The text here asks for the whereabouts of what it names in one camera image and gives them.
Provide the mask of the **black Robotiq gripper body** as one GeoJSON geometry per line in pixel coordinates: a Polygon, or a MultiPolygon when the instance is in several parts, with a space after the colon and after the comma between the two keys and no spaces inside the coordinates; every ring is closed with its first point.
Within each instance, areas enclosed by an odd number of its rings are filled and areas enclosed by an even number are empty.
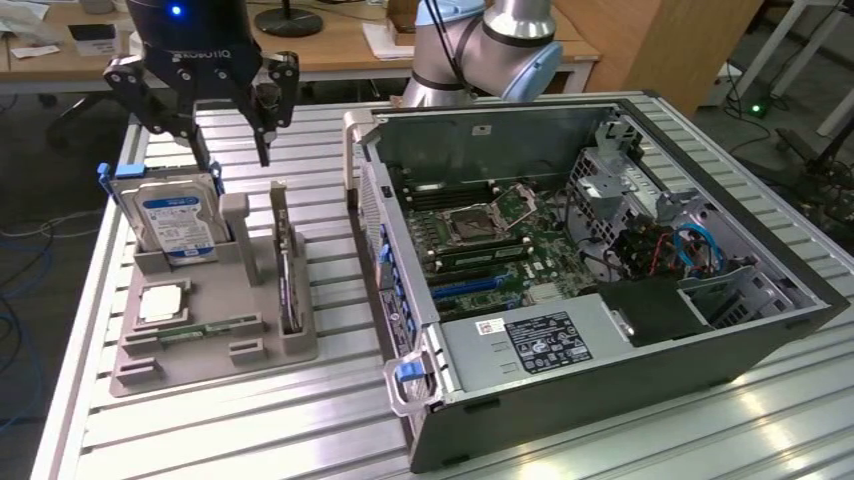
{"type": "Polygon", "coordinates": [[[262,67],[243,1],[130,1],[143,43],[143,64],[179,94],[195,100],[247,93],[262,67]]]}

